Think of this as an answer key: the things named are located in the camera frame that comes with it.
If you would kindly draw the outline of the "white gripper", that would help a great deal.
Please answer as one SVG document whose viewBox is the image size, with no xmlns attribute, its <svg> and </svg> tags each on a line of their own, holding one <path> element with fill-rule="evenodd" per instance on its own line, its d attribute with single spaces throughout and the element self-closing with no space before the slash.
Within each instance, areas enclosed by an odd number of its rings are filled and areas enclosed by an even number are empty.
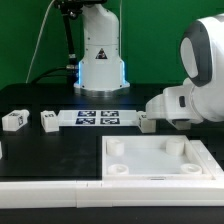
<svg viewBox="0 0 224 224">
<path fill-rule="evenodd" d="M 149 120 L 166 119 L 201 123 L 202 116 L 196 111 L 192 101 L 192 84 L 168 87 L 146 104 L 146 117 Z"/>
</svg>

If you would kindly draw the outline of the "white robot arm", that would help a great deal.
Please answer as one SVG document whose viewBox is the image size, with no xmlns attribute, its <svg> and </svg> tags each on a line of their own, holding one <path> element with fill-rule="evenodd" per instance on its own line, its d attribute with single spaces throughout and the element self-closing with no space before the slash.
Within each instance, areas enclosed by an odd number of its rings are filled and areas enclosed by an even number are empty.
<svg viewBox="0 0 224 224">
<path fill-rule="evenodd" d="M 119 22 L 100 4 L 83 7 L 84 57 L 78 92 L 112 93 L 129 86 L 118 53 Z M 187 78 L 146 104 L 149 120 L 200 123 L 224 121 L 224 13 L 198 19 L 184 32 L 180 56 Z"/>
</svg>

